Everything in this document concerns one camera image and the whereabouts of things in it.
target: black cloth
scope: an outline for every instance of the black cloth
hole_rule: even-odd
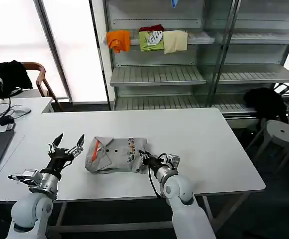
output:
[[[279,116],[282,122],[288,123],[287,107],[282,96],[274,90],[268,88],[252,89],[244,95],[244,100],[248,107],[257,112],[259,119],[276,120]]]
[[[33,89],[25,67],[18,61],[0,63],[0,97],[7,98],[13,90]]]

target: red cloth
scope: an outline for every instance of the red cloth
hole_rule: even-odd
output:
[[[164,31],[164,27],[161,24],[154,26],[145,26],[140,28],[139,31]]]

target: white stool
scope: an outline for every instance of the white stool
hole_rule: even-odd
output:
[[[264,131],[264,142],[262,143],[262,145],[260,145],[257,153],[252,158],[252,161],[255,164],[258,157],[264,152],[268,144],[270,142],[273,142],[274,144],[284,148],[283,153],[285,156],[277,169],[278,172],[289,160],[289,124],[276,120],[267,121],[266,125],[262,127],[262,129],[255,136],[255,138],[247,146],[246,150],[254,144],[262,131]]]

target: blue object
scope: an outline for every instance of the blue object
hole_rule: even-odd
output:
[[[176,5],[178,4],[179,0],[171,0],[172,7],[175,8]]]

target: orange cloth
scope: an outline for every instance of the orange cloth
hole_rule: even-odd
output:
[[[120,53],[120,51],[130,51],[130,31],[110,31],[106,34],[106,40],[109,48],[113,48],[117,53]]]

